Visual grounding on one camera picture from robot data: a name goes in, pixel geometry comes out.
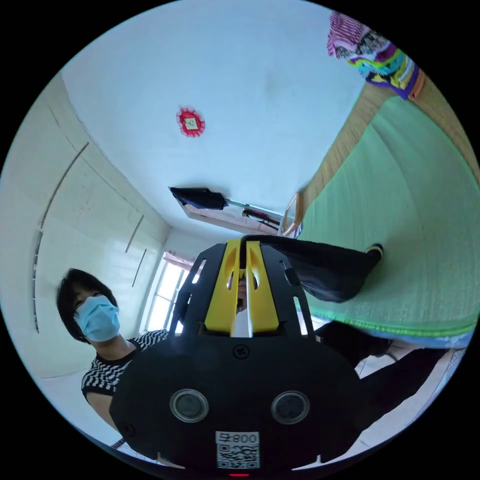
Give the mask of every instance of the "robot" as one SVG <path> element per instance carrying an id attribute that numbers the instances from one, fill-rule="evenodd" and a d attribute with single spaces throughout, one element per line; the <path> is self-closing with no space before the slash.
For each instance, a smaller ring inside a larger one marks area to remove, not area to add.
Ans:
<path id="1" fill-rule="evenodd" d="M 232 336 L 243 276 L 247 338 Z M 325 463 L 347 452 L 362 431 L 363 398 L 355 370 L 317 341 L 288 259 L 246 237 L 197 257 L 167 339 L 132 360 L 110 415 L 135 451 L 199 478 L 278 478 L 318 455 Z"/>

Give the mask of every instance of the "window frame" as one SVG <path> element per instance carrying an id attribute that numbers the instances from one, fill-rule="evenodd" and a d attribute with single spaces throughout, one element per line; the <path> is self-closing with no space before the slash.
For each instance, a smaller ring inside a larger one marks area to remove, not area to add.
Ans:
<path id="1" fill-rule="evenodd" d="M 171 265 L 171 263 L 169 263 L 168 261 L 165 261 L 164 265 L 163 265 L 163 268 L 161 270 L 160 278 L 158 279 L 158 284 L 155 288 L 155 293 L 153 294 L 153 298 L 152 298 L 152 301 L 151 301 L 151 304 L 150 304 L 150 311 L 148 313 L 148 318 L 145 322 L 145 331 L 146 332 L 151 332 L 152 331 L 152 330 L 149 330 L 149 327 L 150 327 L 150 322 L 152 320 L 152 313 L 153 313 L 153 309 L 154 309 L 154 305 L 155 305 L 155 301 L 156 301 L 157 297 L 159 297 L 163 300 L 166 300 L 170 304 L 169 307 L 168 307 L 168 311 L 166 313 L 165 320 L 163 322 L 163 326 L 162 326 L 161 330 L 166 330 L 167 329 L 167 327 L 169 326 L 169 323 L 170 323 L 170 317 L 172 315 L 172 311 L 175 308 L 175 304 L 177 303 L 177 297 L 178 297 L 178 294 L 179 294 L 180 285 L 182 283 L 183 278 L 186 275 L 188 276 L 188 274 L 189 274 L 189 272 L 185 268 L 179 267 L 181 269 L 181 273 L 180 273 L 180 275 L 178 277 L 178 280 L 176 282 L 175 289 L 173 291 L 171 299 L 166 298 L 163 295 L 160 295 L 158 292 L 160 290 L 160 287 L 162 286 L 162 282 L 165 278 L 165 273 L 166 273 L 169 265 Z"/>

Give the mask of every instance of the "red ceiling decoration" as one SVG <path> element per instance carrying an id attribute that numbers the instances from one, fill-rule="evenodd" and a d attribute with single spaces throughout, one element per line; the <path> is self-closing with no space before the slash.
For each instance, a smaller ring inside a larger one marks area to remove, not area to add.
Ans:
<path id="1" fill-rule="evenodd" d="M 205 122 L 201 115 L 190 108 L 181 108 L 176 114 L 180 131 L 187 137 L 199 137 L 205 130 Z"/>

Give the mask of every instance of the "yellow robot part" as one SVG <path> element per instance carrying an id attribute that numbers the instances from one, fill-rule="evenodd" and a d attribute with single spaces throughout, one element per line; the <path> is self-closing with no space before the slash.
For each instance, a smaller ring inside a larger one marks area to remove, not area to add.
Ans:
<path id="1" fill-rule="evenodd" d="M 246 296 L 248 322 L 252 334 L 274 332 L 279 326 L 259 241 L 246 243 Z"/>
<path id="2" fill-rule="evenodd" d="M 210 332 L 233 336 L 237 317 L 239 279 L 246 275 L 247 312 L 251 333 L 275 331 L 279 326 L 279 320 L 260 250 L 260 242 L 246 242 L 245 270 L 240 269 L 240 243 L 240 239 L 234 239 L 229 240 L 226 244 L 206 315 L 205 327 Z"/>

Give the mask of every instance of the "qr code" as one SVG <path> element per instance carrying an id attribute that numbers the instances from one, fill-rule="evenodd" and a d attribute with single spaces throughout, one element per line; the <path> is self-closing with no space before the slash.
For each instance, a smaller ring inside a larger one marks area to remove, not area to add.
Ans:
<path id="1" fill-rule="evenodd" d="M 216 446 L 217 465 L 221 469 L 258 469 L 260 467 L 260 445 Z"/>

